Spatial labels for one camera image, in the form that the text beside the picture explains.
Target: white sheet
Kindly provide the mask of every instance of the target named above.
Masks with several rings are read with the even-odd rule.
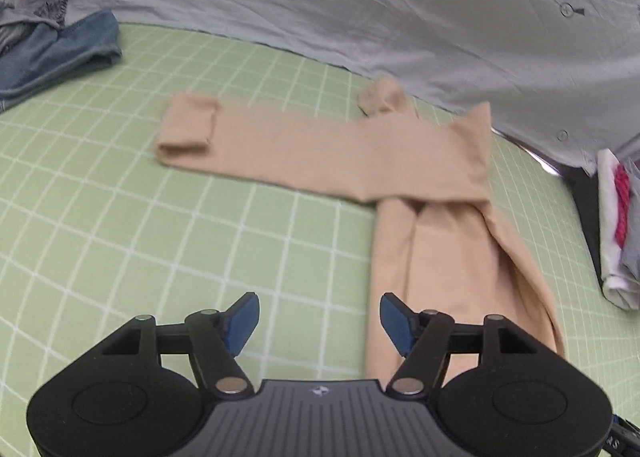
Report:
[[[620,263],[622,249],[616,242],[618,224],[618,193],[614,171],[618,159],[606,149],[598,152],[598,201],[600,213],[600,267],[602,292],[616,306],[627,310],[640,309],[640,284]]]
[[[35,0],[18,0],[30,3]],[[635,148],[640,0],[70,0],[70,15],[205,30],[391,74],[567,164]]]

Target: pile of clothes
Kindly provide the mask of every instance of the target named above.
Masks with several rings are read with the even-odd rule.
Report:
[[[72,76],[113,65],[118,21],[102,10],[65,27],[67,0],[35,10],[0,0],[0,112]]]
[[[600,265],[604,296],[622,309],[640,309],[640,169],[598,153]]]

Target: red cloth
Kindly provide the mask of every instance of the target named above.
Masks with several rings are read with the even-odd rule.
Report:
[[[616,226],[616,242],[618,246],[623,247],[626,240],[626,216],[629,212],[629,176],[625,167],[620,163],[616,167],[613,175],[613,181],[616,184],[616,192],[618,193],[618,224]]]

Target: gray cloth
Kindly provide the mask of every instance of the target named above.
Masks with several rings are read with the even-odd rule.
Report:
[[[626,219],[626,240],[622,248],[620,261],[640,281],[640,169],[636,164],[627,160],[626,172],[629,174],[631,199]]]
[[[67,0],[46,0],[35,11],[17,9],[0,0],[0,55],[25,39],[38,24],[59,31],[65,25]]]

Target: tan fabric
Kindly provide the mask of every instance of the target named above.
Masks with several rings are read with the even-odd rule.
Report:
[[[400,357],[380,326],[380,296],[460,323],[501,313],[564,355],[554,299],[523,240],[492,207],[488,104],[439,127],[392,79],[372,83],[351,123],[229,111],[178,94],[158,134],[165,164],[377,204],[366,372],[386,383]],[[452,359],[447,378],[475,366]]]

